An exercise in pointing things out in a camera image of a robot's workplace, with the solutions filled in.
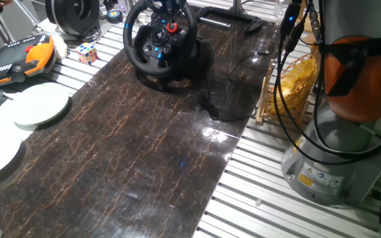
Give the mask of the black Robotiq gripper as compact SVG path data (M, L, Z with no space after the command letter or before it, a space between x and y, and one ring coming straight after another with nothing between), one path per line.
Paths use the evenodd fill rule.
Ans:
M147 0L147 7L159 15L174 15L181 11L186 0Z

